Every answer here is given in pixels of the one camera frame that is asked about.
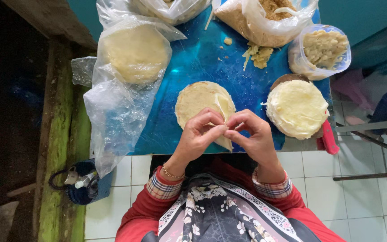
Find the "red sleeve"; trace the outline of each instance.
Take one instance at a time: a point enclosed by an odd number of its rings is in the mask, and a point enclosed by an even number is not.
[[[161,183],[167,185],[179,183],[167,181],[161,177],[160,168],[156,169],[156,177]],[[146,185],[144,185],[144,189],[137,195],[132,208],[123,216],[115,242],[140,242],[149,231],[158,235],[159,218],[174,204],[177,198],[178,196],[167,200],[157,199],[146,190]]]
[[[262,199],[280,209],[287,218],[299,220],[307,226],[322,242],[344,242],[345,240],[328,229],[318,217],[308,209],[302,200],[301,193],[293,185],[292,192],[282,199]]]

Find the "plastic bag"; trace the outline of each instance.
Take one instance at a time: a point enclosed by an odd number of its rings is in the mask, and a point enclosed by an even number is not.
[[[92,74],[96,59],[94,56],[88,56],[71,60],[73,84],[92,87]]]
[[[206,9],[211,0],[98,0],[100,22],[106,25],[119,16],[133,12],[164,20],[170,25],[185,23]]]
[[[106,38],[119,31],[132,31],[143,25],[150,26],[167,44],[168,58],[153,80],[147,80],[144,84],[132,84],[126,82],[122,77],[123,74],[112,66],[108,58],[110,49],[103,43]],[[134,151],[172,55],[169,41],[179,39],[186,39],[186,36],[163,21],[131,14],[120,17],[117,23],[111,24],[111,27],[101,33],[98,58],[92,76],[92,89],[83,95],[86,112],[92,124],[95,165],[100,177],[111,172],[127,153]]]
[[[260,46],[281,47],[292,41],[306,26],[312,25],[319,0],[290,0],[296,12],[279,8],[275,13],[288,12],[291,17],[280,21],[267,19],[258,0],[228,0],[215,11],[216,16],[246,39]]]

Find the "white bottle cap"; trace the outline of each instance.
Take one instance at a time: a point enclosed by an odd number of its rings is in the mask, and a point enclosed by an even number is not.
[[[74,184],[74,187],[76,187],[77,189],[83,187],[84,183],[82,180],[78,180],[75,184]]]

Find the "red sweater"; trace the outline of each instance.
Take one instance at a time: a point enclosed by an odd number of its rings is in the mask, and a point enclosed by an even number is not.
[[[252,195],[266,200],[271,205],[280,209],[287,218],[294,218],[304,223],[322,242],[344,242],[341,237],[328,229],[316,215],[308,209],[302,200],[299,191],[293,187],[291,194],[283,199],[270,199],[256,192],[252,177],[246,173],[229,166],[223,162],[213,162],[210,170],[225,179],[230,179],[244,186]],[[157,169],[157,178],[160,182],[174,185],[179,181],[170,182],[160,175],[160,167]],[[117,234],[116,242],[140,242],[144,235],[153,231],[158,233],[159,218],[174,204],[178,196],[172,199],[161,200],[152,196],[146,189],[137,195],[137,200],[132,204],[122,218]]]

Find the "tabletop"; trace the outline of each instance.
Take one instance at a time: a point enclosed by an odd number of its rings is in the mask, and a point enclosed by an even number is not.
[[[129,155],[172,154],[174,152],[183,131],[174,114],[178,93],[187,85],[197,81],[208,80],[218,83],[229,92],[237,111],[248,108],[270,122],[266,115],[266,107],[260,103],[266,102],[270,87],[277,78],[291,73],[287,55],[289,44],[281,49],[274,49],[266,68],[256,68],[253,61],[249,60],[243,71],[245,58],[242,55],[248,49],[248,41],[217,18],[210,22],[205,31],[204,27],[210,12],[211,6],[196,18],[176,26],[186,35],[187,39],[171,42],[171,61],[155,96],[147,124],[137,141],[135,151]],[[314,23],[320,23],[319,10],[316,10],[312,19]],[[232,45],[228,46],[223,43],[225,37],[232,38]],[[331,127],[334,128],[329,78],[314,81],[314,85],[329,103],[331,114],[329,121]],[[285,137],[271,122],[270,125],[276,150],[317,150],[315,139],[297,140]],[[244,149],[235,143],[233,147],[233,152],[244,152]],[[212,143],[205,153],[220,152],[228,151]]]

